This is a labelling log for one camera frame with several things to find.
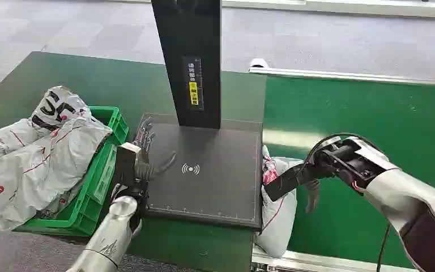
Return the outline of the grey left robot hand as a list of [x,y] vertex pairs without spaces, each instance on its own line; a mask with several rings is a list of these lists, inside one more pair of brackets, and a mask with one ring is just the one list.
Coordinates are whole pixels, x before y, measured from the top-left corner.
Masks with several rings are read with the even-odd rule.
[[155,137],[152,130],[152,117],[143,117],[131,142],[140,148],[134,163],[134,173],[138,180],[150,181],[167,171],[176,159],[176,152],[172,151],[165,159],[157,164],[151,164],[149,155]]

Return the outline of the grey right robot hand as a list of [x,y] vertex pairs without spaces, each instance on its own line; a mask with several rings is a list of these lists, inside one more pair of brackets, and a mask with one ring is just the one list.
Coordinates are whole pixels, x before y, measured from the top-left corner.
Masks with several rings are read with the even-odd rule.
[[320,196],[320,181],[313,179],[303,184],[308,192],[308,202],[306,206],[306,213],[312,213],[318,205]]

